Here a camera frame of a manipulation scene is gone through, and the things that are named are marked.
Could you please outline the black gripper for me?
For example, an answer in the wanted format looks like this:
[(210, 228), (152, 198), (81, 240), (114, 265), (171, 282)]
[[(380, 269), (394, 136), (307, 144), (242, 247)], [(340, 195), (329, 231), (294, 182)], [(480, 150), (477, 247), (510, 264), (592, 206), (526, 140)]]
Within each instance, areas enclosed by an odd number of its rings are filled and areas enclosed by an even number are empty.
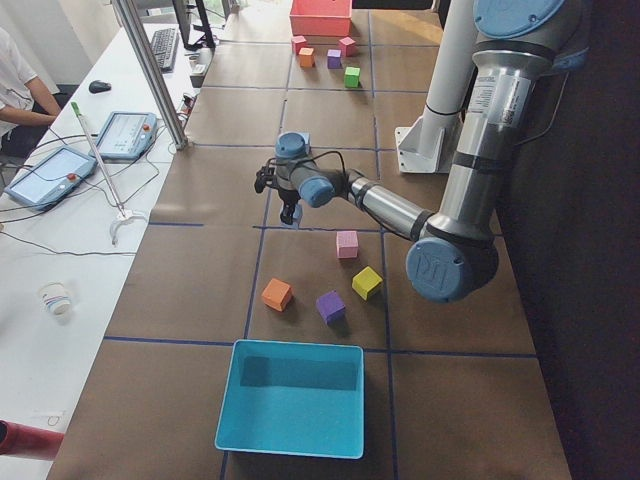
[(275, 189), (283, 202), (279, 218), (282, 224), (293, 224), (296, 205), (301, 199), (298, 191), (288, 179), (277, 174), (273, 166), (264, 165), (256, 172), (254, 190), (262, 193), (266, 188)]

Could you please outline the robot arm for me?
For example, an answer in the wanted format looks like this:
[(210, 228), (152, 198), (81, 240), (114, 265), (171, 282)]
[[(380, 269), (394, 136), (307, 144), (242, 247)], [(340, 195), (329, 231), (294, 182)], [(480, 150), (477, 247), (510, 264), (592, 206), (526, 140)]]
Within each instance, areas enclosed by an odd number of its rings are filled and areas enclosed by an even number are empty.
[(396, 132), (404, 173), (443, 173), (437, 211), (419, 207), (360, 172), (320, 168), (307, 135), (287, 132), (258, 170), (292, 224), (297, 205), (336, 197), (411, 241), (406, 273), (424, 298), (462, 299), (494, 277), (490, 229), (503, 177), (537, 81), (579, 67), (588, 50), (587, 1), (454, 1), (422, 115)]

